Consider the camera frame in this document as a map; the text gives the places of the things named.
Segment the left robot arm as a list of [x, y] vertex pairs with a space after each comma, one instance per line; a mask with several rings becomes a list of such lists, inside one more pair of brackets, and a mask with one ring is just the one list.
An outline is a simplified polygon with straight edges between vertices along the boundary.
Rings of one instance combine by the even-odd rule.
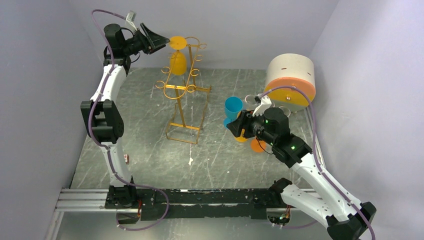
[[105, 208], [132, 208], [139, 202], [139, 194], [125, 161], [121, 140], [125, 126], [115, 101], [128, 76], [131, 56], [153, 54], [170, 39], [143, 23], [140, 28], [131, 29], [130, 38], [124, 37], [123, 27], [116, 23], [106, 25], [101, 33], [106, 40], [102, 79], [90, 100], [81, 102], [80, 110], [87, 134], [99, 146], [108, 167], [110, 180]]

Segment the orange wine glass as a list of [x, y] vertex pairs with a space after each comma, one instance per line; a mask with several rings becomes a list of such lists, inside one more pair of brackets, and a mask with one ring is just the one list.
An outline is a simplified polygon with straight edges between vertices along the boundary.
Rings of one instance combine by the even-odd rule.
[[250, 147], [256, 153], [263, 153], [267, 148], [267, 144], [265, 141], [258, 140], [255, 138], [250, 142]]

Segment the clear wine glass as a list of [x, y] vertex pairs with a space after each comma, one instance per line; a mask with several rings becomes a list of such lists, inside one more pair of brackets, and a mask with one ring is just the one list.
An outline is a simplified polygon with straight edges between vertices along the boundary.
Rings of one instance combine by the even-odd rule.
[[243, 108], [245, 110], [254, 110], [256, 107], [260, 105], [260, 103], [257, 103], [255, 100], [256, 95], [248, 94], [245, 96], [243, 100]]
[[285, 106], [280, 106], [279, 109], [281, 109], [285, 116], [289, 117], [291, 115], [291, 110]]

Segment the gold wire glass rack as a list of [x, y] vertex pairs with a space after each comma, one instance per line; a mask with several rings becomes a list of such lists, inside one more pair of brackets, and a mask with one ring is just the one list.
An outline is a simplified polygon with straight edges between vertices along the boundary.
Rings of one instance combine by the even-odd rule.
[[[170, 69], [170, 58], [173, 52], [169, 55], [169, 64], [161, 69], [161, 72], [166, 75], [166, 80], [158, 80], [155, 87], [162, 90], [163, 95], [169, 100], [175, 100], [174, 113], [165, 127], [165, 135], [169, 140], [174, 140], [183, 143], [197, 144], [199, 135], [201, 133], [203, 122], [205, 119], [206, 108], [208, 106], [209, 95], [212, 87], [202, 87], [196, 83], [196, 78], [200, 75], [201, 71], [196, 68], [196, 63], [203, 60], [203, 55], [199, 53], [207, 47], [206, 43], [201, 43], [200, 40], [194, 36], [184, 37], [187, 41], [187, 47], [182, 50], [186, 57], [187, 69], [183, 75], [174, 75]], [[205, 104], [202, 110], [199, 126], [193, 126], [186, 123], [182, 98], [188, 94], [196, 92], [206, 93]], [[170, 136], [170, 129], [176, 128], [178, 130], [194, 131], [195, 140], [185, 140]]]

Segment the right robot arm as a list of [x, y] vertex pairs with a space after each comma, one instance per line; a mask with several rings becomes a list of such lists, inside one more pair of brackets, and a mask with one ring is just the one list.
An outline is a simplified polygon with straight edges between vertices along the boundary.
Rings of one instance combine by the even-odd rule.
[[291, 133], [289, 119], [280, 108], [271, 107], [258, 116], [242, 110], [226, 127], [234, 137], [255, 138], [270, 145], [272, 154], [319, 195], [315, 197], [282, 178], [272, 186], [269, 197], [275, 207], [287, 204], [301, 210], [324, 226], [333, 240], [358, 240], [370, 228], [376, 207], [361, 202], [341, 186], [316, 160], [312, 148]]

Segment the blue wine glass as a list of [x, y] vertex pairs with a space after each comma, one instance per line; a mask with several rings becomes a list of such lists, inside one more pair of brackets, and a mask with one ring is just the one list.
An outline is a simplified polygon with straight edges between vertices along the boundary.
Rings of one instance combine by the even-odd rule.
[[238, 114], [243, 109], [243, 102], [239, 97], [230, 96], [224, 102], [224, 113], [226, 118], [223, 121], [223, 125], [226, 128], [227, 124], [235, 121]]

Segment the yellow wine glass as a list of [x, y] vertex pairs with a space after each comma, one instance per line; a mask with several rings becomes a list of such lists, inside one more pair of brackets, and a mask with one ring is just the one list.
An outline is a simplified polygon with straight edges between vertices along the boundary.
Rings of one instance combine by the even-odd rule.
[[187, 70], [187, 59], [182, 52], [187, 45], [187, 40], [182, 36], [173, 36], [170, 38], [169, 46], [174, 52], [169, 59], [169, 67], [171, 73], [176, 76], [183, 75]]
[[242, 130], [241, 130], [241, 133], [240, 133], [240, 136], [235, 137], [234, 139], [235, 139], [237, 142], [239, 142], [239, 143], [245, 143], [245, 142], [247, 142], [247, 141], [248, 141], [248, 139], [244, 137], [244, 133], [245, 133], [245, 130], [244, 130], [244, 129], [242, 129]]

